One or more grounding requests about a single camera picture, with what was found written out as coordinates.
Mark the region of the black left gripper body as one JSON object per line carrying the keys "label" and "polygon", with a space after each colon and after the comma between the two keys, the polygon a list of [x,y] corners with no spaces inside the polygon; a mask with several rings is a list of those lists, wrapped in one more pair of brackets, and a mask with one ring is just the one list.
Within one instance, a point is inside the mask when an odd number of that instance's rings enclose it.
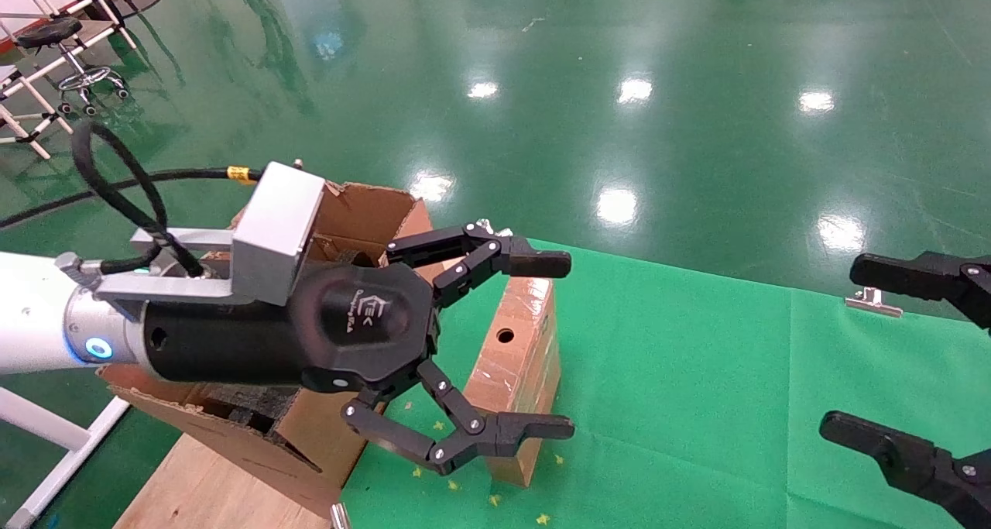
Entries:
{"label": "black left gripper body", "polygon": [[437,349],[432,286],[403,264],[308,267],[286,304],[151,303],[144,343],[163,380],[396,394]]}

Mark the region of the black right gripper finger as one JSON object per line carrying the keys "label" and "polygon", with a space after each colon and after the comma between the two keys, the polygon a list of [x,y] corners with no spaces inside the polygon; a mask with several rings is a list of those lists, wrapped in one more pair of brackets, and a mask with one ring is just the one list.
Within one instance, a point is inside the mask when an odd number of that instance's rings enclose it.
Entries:
{"label": "black right gripper finger", "polygon": [[990,328],[990,256],[964,258],[924,252],[914,259],[863,253],[850,281],[926,301],[945,301],[978,328]]}
{"label": "black right gripper finger", "polygon": [[990,527],[990,450],[956,458],[926,438],[842,411],[829,411],[820,435],[870,456],[889,487],[937,504],[963,528]]}

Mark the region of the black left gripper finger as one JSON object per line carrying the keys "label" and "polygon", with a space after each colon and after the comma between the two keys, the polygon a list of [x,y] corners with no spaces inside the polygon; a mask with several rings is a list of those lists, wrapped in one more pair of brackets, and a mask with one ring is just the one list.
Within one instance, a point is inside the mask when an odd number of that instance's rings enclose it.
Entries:
{"label": "black left gripper finger", "polygon": [[509,277],[563,279],[572,270],[572,256],[543,251],[522,236],[496,235],[478,223],[464,223],[394,239],[387,244],[390,264],[411,269],[454,260],[432,279],[433,303],[450,307],[498,273]]}
{"label": "black left gripper finger", "polygon": [[435,441],[376,412],[376,405],[385,395],[371,389],[362,389],[357,398],[343,406],[345,423],[358,436],[383,450],[442,476],[449,476],[478,456],[510,458],[531,438],[567,440],[574,436],[574,424],[565,416],[478,412],[431,360],[419,364],[415,380],[453,423],[455,428],[446,438]]}

